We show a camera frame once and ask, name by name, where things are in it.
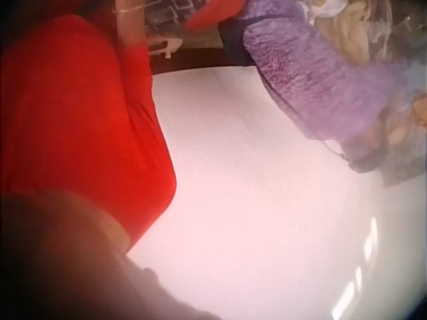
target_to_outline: white surface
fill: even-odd
[[[177,193],[129,256],[176,297],[224,320],[392,320],[419,296],[423,177],[355,174],[253,68],[158,75],[154,100]]]

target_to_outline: red fabric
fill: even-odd
[[[1,78],[1,192],[76,192],[138,240],[175,192],[147,47],[64,16],[8,48]]]
[[[237,15],[245,2],[246,0],[210,0],[188,19],[185,27],[193,31],[213,27],[217,23]]]

